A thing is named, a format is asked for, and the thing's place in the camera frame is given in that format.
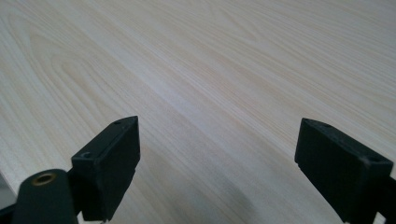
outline wood grain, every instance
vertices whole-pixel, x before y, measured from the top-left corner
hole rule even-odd
[[[395,40],[388,0],[2,0],[0,171],[17,192],[137,115],[111,223],[341,223],[293,161],[300,121],[396,161]]]

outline table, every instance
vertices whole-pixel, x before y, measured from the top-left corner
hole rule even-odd
[[[394,1],[3,0],[0,52],[14,192],[139,117],[111,223],[341,223],[293,161],[301,118],[396,161]]]

